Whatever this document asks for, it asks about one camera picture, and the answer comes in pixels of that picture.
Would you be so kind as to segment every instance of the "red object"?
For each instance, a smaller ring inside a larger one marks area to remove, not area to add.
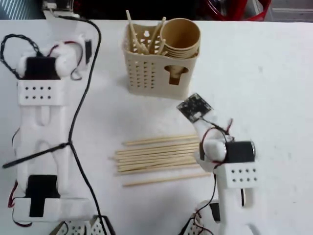
[[[227,15],[223,16],[212,4],[210,0],[203,0],[203,7],[207,14],[213,19],[218,21],[263,21],[268,11],[271,0],[258,0],[263,6],[263,12],[250,17],[248,19],[242,19],[247,0],[228,0]]]
[[[13,195],[14,195],[14,192],[15,192],[17,187],[18,187],[18,182],[15,181],[14,186],[13,186],[12,191],[11,191],[10,196],[9,196],[8,208],[14,207],[14,203],[13,202],[14,202],[15,198],[13,198]]]

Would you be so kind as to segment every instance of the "chopstick pile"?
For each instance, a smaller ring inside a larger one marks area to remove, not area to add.
[[[142,147],[118,150],[116,160],[119,174],[144,173],[187,167],[198,167],[193,157],[199,148],[196,135],[171,136],[125,142],[126,146]]]

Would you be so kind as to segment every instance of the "black plastic part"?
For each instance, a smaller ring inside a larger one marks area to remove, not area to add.
[[[26,60],[25,80],[60,80],[55,70],[55,58],[36,56]]]
[[[56,0],[58,9],[67,9],[67,5],[69,4],[68,0]]]
[[[104,215],[103,218],[104,218],[104,221],[106,222],[106,224],[107,224],[107,226],[108,226],[110,235],[116,235],[116,233],[115,233],[115,231],[114,231],[114,228],[113,228],[113,226],[112,226],[112,224],[111,224],[109,218],[108,218],[106,215]]]
[[[211,203],[210,208],[212,211],[212,215],[214,218],[215,222],[220,222],[221,221],[221,214],[220,214],[220,205],[219,203]]]
[[[226,142],[226,156],[224,163],[254,162],[254,146],[250,141]]]
[[[25,198],[31,198],[29,217],[43,217],[46,198],[60,198],[56,175],[30,175]]]
[[[92,55],[92,44],[91,40],[85,41],[85,49],[86,49],[86,64],[89,63],[91,55]]]
[[[212,110],[212,107],[197,93],[191,95],[177,108],[191,123],[196,122]]]

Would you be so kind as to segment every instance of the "black cable tie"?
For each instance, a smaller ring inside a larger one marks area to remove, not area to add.
[[[34,158],[36,158],[36,157],[39,157],[39,156],[41,156],[41,155],[43,155],[43,154],[52,153],[52,152],[54,152],[54,151],[56,151],[56,150],[65,148],[65,147],[68,146],[68,145],[69,145],[69,142],[59,144],[58,146],[55,146],[55,147],[53,147],[53,148],[49,148],[49,149],[46,149],[46,150],[44,150],[44,151],[41,151],[41,152],[38,152],[38,153],[35,153],[35,154],[32,154],[32,155],[26,156],[26,157],[23,157],[23,158],[16,159],[16,160],[11,161],[11,162],[9,162],[9,163],[6,163],[6,164],[4,164],[4,165],[2,166],[2,168],[3,168],[3,169],[10,168],[10,167],[12,167],[12,166],[18,165],[18,164],[23,163],[23,162],[25,162],[25,161],[29,161],[29,160],[31,160],[31,159],[34,159]]]

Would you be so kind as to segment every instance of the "paper cup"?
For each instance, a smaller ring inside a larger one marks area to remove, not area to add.
[[[168,52],[189,51],[200,43],[200,30],[191,20],[177,18],[168,21],[160,31],[160,39],[166,40],[165,49]]]

